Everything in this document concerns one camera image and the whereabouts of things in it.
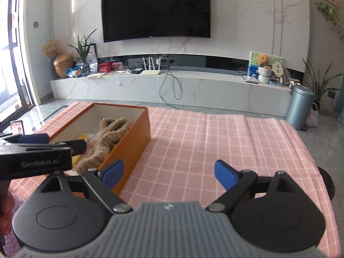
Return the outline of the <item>yellow snack packet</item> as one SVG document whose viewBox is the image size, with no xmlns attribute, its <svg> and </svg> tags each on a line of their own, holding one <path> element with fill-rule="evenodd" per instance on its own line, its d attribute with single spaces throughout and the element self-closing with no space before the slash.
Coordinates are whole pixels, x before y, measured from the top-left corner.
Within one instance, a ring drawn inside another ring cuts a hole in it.
<svg viewBox="0 0 344 258">
<path fill-rule="evenodd" d="M 72 165 L 75 166 L 88 149 L 89 134 L 82 133 L 72 142 Z"/>
</svg>

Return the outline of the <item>brown knitted plush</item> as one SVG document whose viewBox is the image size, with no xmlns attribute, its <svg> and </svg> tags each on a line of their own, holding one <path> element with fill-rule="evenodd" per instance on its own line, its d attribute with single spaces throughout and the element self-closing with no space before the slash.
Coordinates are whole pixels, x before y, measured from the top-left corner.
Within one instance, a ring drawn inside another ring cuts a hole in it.
<svg viewBox="0 0 344 258">
<path fill-rule="evenodd" d="M 90 168 L 98 168 L 131 126 L 132 121 L 126 117 L 102 119 L 95 142 L 76 164 L 76 172 L 81 174 Z"/>
</svg>

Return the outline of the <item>orange white storage box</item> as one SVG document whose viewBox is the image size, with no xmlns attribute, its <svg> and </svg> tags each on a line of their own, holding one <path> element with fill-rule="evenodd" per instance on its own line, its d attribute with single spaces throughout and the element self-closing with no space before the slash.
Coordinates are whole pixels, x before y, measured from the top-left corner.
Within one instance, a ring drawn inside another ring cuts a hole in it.
<svg viewBox="0 0 344 258">
<path fill-rule="evenodd" d="M 86 135 L 86 152 L 72 169 L 81 174 L 103 169 L 116 160 L 124 163 L 124 174 L 111 176 L 119 195 L 151 140 L 148 109 L 130 105 L 76 102 L 47 122 L 51 143 L 76 140 Z"/>
</svg>

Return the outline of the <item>smartphone on stand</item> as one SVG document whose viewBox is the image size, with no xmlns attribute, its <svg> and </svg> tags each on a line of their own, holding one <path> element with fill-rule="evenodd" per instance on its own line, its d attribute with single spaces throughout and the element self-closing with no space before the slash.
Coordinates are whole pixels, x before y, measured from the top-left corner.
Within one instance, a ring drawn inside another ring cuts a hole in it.
<svg viewBox="0 0 344 258">
<path fill-rule="evenodd" d="M 24 135 L 25 130 L 22 120 L 11 121 L 10 126 L 13 135 Z"/>
</svg>

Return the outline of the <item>pink checkered tablecloth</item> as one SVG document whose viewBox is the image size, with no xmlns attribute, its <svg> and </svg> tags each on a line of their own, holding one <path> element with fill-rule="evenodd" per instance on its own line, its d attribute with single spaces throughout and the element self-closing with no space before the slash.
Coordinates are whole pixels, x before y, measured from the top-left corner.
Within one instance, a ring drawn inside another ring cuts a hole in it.
<svg viewBox="0 0 344 258">
<path fill-rule="evenodd" d="M 81 174 L 25 177 L 33 187 L 13 218 L 17 257 L 338 257 L 324 180 L 286 121 L 147 108 L 150 142 L 109 214 Z M 254 197 L 207 211 L 225 193 L 217 160 L 258 175 Z"/>
</svg>

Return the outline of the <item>golden brown vase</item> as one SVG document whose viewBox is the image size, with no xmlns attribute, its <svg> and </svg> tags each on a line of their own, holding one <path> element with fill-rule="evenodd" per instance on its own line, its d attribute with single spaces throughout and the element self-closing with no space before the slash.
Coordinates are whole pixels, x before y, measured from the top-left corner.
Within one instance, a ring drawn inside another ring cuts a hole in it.
<svg viewBox="0 0 344 258">
<path fill-rule="evenodd" d="M 53 61 L 57 75 L 60 78 L 66 78 L 66 71 L 74 67 L 74 57 L 71 54 L 61 54 Z"/>
</svg>

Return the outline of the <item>red gift box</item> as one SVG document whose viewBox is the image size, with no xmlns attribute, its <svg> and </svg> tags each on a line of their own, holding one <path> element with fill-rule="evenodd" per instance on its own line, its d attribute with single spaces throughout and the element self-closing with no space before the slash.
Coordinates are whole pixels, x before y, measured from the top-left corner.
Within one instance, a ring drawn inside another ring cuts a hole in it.
<svg viewBox="0 0 344 258">
<path fill-rule="evenodd" d="M 98 65 L 98 72 L 99 73 L 108 73 L 112 71 L 112 64 L 111 62 L 104 62 Z"/>
</svg>

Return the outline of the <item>grey metal trash can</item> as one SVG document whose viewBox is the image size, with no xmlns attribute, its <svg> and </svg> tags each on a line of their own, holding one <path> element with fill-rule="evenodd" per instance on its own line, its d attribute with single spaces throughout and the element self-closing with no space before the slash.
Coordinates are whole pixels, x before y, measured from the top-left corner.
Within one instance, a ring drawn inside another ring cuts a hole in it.
<svg viewBox="0 0 344 258">
<path fill-rule="evenodd" d="M 295 85 L 292 87 L 291 95 L 292 99 L 287 109 L 285 121 L 299 131 L 306 125 L 315 99 L 315 93 L 311 89 Z"/>
</svg>

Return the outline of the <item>potted green grass plant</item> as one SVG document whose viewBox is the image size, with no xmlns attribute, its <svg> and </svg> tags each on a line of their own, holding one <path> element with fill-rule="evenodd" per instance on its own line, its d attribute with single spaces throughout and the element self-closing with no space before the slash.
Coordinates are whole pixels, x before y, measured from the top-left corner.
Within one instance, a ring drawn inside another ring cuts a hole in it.
<svg viewBox="0 0 344 258">
<path fill-rule="evenodd" d="M 96 32 L 97 29 L 94 29 L 89 35 L 82 35 L 77 37 L 77 46 L 68 44 L 69 47 L 74 48 L 80 57 L 80 69 L 83 76 L 88 76 L 90 74 L 90 67 L 88 63 L 88 54 L 92 43 L 89 42 L 89 38 Z"/>
</svg>

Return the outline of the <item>white wifi router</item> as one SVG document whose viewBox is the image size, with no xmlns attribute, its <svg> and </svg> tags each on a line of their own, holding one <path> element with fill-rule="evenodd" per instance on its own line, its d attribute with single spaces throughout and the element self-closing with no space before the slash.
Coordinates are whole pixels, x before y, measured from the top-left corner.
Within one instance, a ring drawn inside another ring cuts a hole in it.
<svg viewBox="0 0 344 258">
<path fill-rule="evenodd" d="M 157 58 L 156 60 L 153 57 L 147 58 L 148 63 L 146 63 L 146 59 L 143 57 L 143 71 L 141 71 L 141 75 L 159 75 L 161 73 L 161 58 Z"/>
</svg>

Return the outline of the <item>orange teddy bear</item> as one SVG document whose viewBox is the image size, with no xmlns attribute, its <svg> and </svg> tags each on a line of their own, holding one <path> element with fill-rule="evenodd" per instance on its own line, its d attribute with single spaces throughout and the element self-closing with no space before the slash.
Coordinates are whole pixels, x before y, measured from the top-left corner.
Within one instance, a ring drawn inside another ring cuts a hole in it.
<svg viewBox="0 0 344 258">
<path fill-rule="evenodd" d="M 269 57 L 266 54 L 259 54 L 257 59 L 257 65 L 264 67 L 269 66 Z"/>
</svg>

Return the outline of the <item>floor plant by bin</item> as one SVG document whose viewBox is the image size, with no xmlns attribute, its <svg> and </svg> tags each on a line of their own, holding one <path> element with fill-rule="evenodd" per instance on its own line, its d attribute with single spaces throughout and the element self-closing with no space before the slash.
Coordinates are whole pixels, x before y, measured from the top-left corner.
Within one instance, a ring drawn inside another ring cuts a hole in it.
<svg viewBox="0 0 344 258">
<path fill-rule="evenodd" d="M 320 75 L 320 70 L 318 69 L 317 72 L 315 72 L 311 62 L 306 63 L 304 59 L 302 59 L 305 67 L 306 67 L 306 72 L 309 74 L 310 79 L 311 79 L 311 90 L 315 93 L 315 99 L 314 103 L 317 106 L 318 109 L 321 107 L 321 99 L 323 95 L 329 91 L 333 92 L 336 94 L 337 91 L 339 91 L 339 88 L 336 87 L 328 87 L 329 83 L 331 80 L 343 77 L 343 73 L 339 73 L 334 76 L 328 76 L 328 73 L 332 67 L 332 63 L 329 65 L 327 70 L 325 71 L 324 75 L 321 77 Z"/>
</svg>

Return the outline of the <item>hanging vine plant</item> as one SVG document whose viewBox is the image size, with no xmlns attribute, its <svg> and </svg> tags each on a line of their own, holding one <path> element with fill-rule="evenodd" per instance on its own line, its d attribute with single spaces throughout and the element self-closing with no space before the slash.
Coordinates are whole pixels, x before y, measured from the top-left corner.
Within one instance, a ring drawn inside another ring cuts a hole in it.
<svg viewBox="0 0 344 258">
<path fill-rule="evenodd" d="M 343 41 L 343 24 L 338 17 L 338 10 L 333 9 L 328 4 L 323 2 L 315 2 L 315 7 L 319 13 L 324 17 L 326 22 L 331 24 L 331 29 L 336 31 L 337 35 L 339 36 L 340 40 Z"/>
</svg>

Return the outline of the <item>black wall television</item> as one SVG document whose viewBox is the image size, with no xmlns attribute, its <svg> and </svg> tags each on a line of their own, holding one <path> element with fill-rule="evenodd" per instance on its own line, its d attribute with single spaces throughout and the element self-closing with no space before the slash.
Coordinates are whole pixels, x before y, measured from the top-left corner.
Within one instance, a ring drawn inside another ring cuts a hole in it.
<svg viewBox="0 0 344 258">
<path fill-rule="evenodd" d="M 150 37 L 210 37 L 210 0 L 101 0 L 106 43 Z"/>
</svg>

